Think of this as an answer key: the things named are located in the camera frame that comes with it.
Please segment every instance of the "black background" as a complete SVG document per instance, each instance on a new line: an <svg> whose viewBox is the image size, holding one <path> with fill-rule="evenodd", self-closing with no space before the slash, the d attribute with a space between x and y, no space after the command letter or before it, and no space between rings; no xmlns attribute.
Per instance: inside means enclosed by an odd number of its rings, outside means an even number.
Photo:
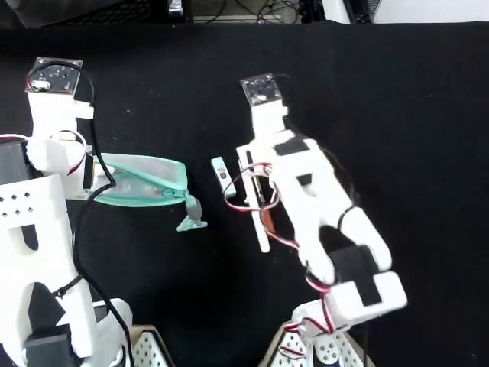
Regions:
<svg viewBox="0 0 489 367"><path fill-rule="evenodd" d="M372 359L482 365L488 41L489 25L477 23L4 31L0 128L30 133L24 76L36 56L83 59L102 150L184 162L209 222L177 233L181 206L95 205L84 264L129 302L135 323L159 329L178 366L257 365L293 308L316 295L288 248L260 253L251 218L222 203L209 160L222 155L236 173L234 149L252 138L238 81L287 73L292 120L353 177L410 302L369 323Z"/></svg>

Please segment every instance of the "green pouch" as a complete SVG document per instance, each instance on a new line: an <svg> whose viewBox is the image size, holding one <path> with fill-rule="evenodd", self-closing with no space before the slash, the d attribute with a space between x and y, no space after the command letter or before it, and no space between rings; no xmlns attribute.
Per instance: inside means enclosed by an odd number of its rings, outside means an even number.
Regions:
<svg viewBox="0 0 489 367"><path fill-rule="evenodd" d="M114 169L117 186L101 193L96 201L113 206L164 206L185 202L187 217L176 228L178 232L202 228L200 202L187 190L185 164L169 159L143 155L102 154L105 163ZM97 176L97 187L108 183Z"/></svg>

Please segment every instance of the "white wall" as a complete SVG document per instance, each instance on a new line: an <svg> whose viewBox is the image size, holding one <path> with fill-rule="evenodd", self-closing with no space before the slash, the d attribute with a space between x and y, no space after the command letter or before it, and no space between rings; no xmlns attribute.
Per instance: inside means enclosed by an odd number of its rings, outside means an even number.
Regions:
<svg viewBox="0 0 489 367"><path fill-rule="evenodd" d="M374 23L489 21L489 0L381 0Z"/></svg>

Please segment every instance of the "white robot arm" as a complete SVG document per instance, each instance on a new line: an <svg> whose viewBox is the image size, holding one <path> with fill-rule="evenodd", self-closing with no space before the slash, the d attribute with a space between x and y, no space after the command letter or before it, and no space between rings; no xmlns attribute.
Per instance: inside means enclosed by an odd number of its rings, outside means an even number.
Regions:
<svg viewBox="0 0 489 367"><path fill-rule="evenodd" d="M303 336L325 330L346 330L404 307L406 294L390 270L389 248L364 210L355 205L339 183L335 168L316 141L288 130L283 117L287 107L272 74L241 81L253 119L254 140L237 148L241 168L257 162L254 173L243 173L250 206L258 206L252 175L267 176L293 224L295 243L307 280L322 293L321 299L299 306L293 322ZM260 213L252 213L261 251L270 245ZM323 226L336 228L349 245L329 250L322 242ZM321 320L322 326L303 323Z"/></svg>
<svg viewBox="0 0 489 367"><path fill-rule="evenodd" d="M131 346L120 324L131 327L131 309L118 299L92 302L76 267L66 211L66 199L86 199L91 184L84 180L89 147L76 118L92 119L93 106L74 99L79 72L69 66L82 62L38 58L34 68L45 62L58 64L39 70L46 74L41 80L29 75L26 87L32 137L0 135L0 342L19 366L53 365L54 356L66 366L80 359L83 367L130 365ZM26 245L23 230L29 226L37 250ZM44 284L66 311L58 326L35 334L28 316L34 282Z"/></svg>

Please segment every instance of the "perforated metal base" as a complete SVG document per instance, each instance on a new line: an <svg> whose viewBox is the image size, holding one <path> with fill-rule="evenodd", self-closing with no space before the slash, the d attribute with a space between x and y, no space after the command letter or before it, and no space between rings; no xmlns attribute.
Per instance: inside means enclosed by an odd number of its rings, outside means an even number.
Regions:
<svg viewBox="0 0 489 367"><path fill-rule="evenodd" d="M332 335L322 335L314 339L314 366L324 365L331 367L363 367L362 358L348 341L343 332ZM313 348L308 349L296 333L284 333L277 344L270 367L307 367L306 356L297 356L281 347L293 349L297 352L313 353Z"/></svg>
<svg viewBox="0 0 489 367"><path fill-rule="evenodd" d="M153 333L143 332L132 352L136 367L170 367Z"/></svg>

